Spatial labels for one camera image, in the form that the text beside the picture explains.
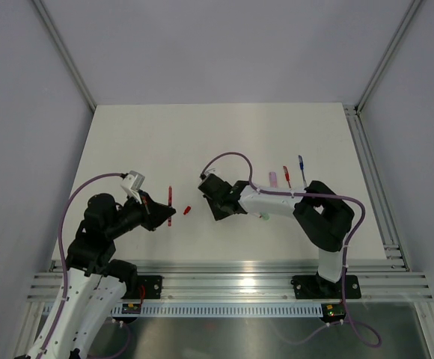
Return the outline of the red ink clear pen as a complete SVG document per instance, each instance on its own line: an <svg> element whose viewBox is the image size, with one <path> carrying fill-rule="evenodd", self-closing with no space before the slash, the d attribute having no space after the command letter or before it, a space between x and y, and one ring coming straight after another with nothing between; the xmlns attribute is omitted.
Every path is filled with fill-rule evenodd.
<svg viewBox="0 0 434 359"><path fill-rule="evenodd" d="M169 207L172 207L172 199L173 199L173 189L172 189L172 186L170 185L168 187L168 206ZM168 227L171 227L171 225L172 225L172 218L171 218L171 216L168 218Z"/></svg>

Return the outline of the red grip gel pen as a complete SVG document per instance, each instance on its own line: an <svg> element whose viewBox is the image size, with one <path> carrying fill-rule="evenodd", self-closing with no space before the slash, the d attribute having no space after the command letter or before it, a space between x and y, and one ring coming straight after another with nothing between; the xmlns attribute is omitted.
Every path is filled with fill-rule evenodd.
<svg viewBox="0 0 434 359"><path fill-rule="evenodd" d="M285 180L287 182L287 185L288 185L289 188L292 188L291 181L290 181L290 174L289 174L288 168L285 165L282 166L282 168L283 168L284 177L285 177Z"/></svg>

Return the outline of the blue grip gel pen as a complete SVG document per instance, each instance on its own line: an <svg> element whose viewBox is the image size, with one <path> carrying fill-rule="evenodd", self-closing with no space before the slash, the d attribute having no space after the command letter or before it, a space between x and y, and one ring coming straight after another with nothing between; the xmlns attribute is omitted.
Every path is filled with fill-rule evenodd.
<svg viewBox="0 0 434 359"><path fill-rule="evenodd" d="M302 175L303 186L305 188L307 188L308 187L308 183L307 183L307 180L306 180L306 177L305 177L305 165L304 165L304 160L303 160L303 158L302 158L301 155L298 155L298 160L299 160L299 168L300 168L301 175Z"/></svg>

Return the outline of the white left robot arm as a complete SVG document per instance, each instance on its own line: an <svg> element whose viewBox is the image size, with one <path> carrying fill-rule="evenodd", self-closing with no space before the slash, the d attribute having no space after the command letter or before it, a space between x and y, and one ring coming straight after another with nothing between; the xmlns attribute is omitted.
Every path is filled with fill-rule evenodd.
<svg viewBox="0 0 434 359"><path fill-rule="evenodd" d="M114 259L114 241L137 227L154 231L176 210L155 202L145 191L138 195L124 204L110 194L88 200L67 249L55 302L25 358L86 358L117 302L144 294L136 265Z"/></svg>

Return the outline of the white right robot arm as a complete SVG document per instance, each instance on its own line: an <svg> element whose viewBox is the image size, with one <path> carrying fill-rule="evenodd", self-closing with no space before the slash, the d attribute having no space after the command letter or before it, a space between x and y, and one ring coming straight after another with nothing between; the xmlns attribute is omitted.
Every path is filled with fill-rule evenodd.
<svg viewBox="0 0 434 359"><path fill-rule="evenodd" d="M232 215L260 213L296 220L319 249L318 290L326 296L342 290L343 242L355 213L327 185L313 181L303 192L279 192L243 180L231 185L215 174L202 174L200 178L198 189L217 221Z"/></svg>

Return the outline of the left circuit board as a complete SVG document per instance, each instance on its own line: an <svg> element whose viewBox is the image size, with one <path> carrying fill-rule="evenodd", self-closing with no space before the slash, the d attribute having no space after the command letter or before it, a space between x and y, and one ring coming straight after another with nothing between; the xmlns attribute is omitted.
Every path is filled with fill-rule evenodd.
<svg viewBox="0 0 434 359"><path fill-rule="evenodd" d="M125 316L138 316L141 314L141 305L134 303L122 304L121 314Z"/></svg>

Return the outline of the circuit board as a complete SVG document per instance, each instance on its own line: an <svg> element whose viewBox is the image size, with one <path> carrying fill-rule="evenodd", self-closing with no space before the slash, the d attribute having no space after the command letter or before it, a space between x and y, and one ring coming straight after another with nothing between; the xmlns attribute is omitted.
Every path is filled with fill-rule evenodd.
<svg viewBox="0 0 434 359"><path fill-rule="evenodd" d="M323 304L322 305L323 319L328 319L331 322L344 319L346 309L342 303L339 304Z"/></svg>
<svg viewBox="0 0 434 359"><path fill-rule="evenodd" d="M138 316L141 314L141 305L134 303L122 304L121 314L125 316Z"/></svg>

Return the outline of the right circuit board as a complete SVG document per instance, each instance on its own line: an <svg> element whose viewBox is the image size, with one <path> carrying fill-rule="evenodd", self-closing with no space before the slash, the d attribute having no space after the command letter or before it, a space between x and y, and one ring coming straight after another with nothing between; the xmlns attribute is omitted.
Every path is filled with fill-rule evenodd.
<svg viewBox="0 0 434 359"><path fill-rule="evenodd" d="M323 304L322 305L323 319L328 319L331 322L344 319L346 309L342 303L339 304Z"/></svg>

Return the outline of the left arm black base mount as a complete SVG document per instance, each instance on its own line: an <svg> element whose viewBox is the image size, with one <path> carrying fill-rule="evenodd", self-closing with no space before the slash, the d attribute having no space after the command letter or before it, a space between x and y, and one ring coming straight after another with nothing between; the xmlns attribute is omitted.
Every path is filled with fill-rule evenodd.
<svg viewBox="0 0 434 359"><path fill-rule="evenodd" d="M126 292L123 299L138 300L143 298L157 300L161 298L162 280L160 275L137 275L125 281Z"/></svg>

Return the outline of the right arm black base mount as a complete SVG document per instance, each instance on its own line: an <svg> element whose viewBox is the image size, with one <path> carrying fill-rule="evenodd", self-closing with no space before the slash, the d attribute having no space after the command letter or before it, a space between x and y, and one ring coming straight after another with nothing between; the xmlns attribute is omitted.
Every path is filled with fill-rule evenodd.
<svg viewBox="0 0 434 359"><path fill-rule="evenodd" d="M355 275L346 275L337 283L324 280L318 274L295 275L290 281L296 299L360 299L361 289Z"/></svg>

